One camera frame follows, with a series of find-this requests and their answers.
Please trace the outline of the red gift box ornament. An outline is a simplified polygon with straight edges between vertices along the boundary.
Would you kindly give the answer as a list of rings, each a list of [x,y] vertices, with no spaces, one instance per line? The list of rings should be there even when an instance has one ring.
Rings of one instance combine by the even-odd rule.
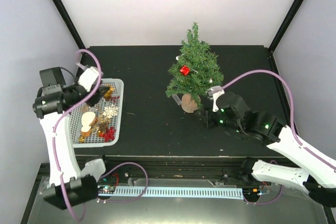
[[[184,76],[188,75],[190,73],[190,68],[188,66],[182,66],[180,68],[180,73]]]

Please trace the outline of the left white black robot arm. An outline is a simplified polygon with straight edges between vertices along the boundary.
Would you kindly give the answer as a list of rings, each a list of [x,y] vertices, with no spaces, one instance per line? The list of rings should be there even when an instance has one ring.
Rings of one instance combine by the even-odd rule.
[[[96,67],[87,68],[70,86],[60,67],[39,74],[42,86],[33,111],[45,134],[50,165],[49,187],[42,195],[44,201],[65,210],[96,198],[98,180],[106,182],[112,177],[113,169],[102,157],[79,167],[68,129],[71,112],[83,103],[95,105],[107,90],[100,87],[101,71]]]

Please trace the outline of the gold gift box ornament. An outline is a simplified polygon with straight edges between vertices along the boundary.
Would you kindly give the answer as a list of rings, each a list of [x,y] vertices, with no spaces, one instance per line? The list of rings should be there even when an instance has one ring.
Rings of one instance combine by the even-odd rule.
[[[111,96],[113,94],[114,88],[113,87],[109,87],[109,90],[104,94],[104,99],[105,100],[110,100]]]

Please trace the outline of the small green christmas tree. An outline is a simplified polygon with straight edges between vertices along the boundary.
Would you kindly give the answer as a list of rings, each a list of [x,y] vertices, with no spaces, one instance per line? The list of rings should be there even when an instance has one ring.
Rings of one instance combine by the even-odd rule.
[[[187,30],[186,38],[181,41],[180,54],[175,63],[168,69],[172,79],[170,80],[166,96],[174,94],[190,94],[195,101],[206,94],[213,86],[222,84],[224,75],[217,63],[218,55],[211,51],[210,45],[200,40],[198,23],[194,22]],[[188,66],[190,73],[186,76],[180,73],[182,66]]]

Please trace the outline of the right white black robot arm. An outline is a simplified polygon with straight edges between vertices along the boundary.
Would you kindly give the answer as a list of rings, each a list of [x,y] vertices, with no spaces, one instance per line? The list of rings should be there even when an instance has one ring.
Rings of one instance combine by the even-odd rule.
[[[252,111],[242,97],[232,92],[212,87],[208,89],[207,96],[213,103],[201,112],[207,129],[233,129],[283,155],[296,165],[288,167],[247,157],[238,171],[238,177],[243,183],[281,184],[301,191],[325,207],[335,207],[334,159],[301,139],[276,116]]]

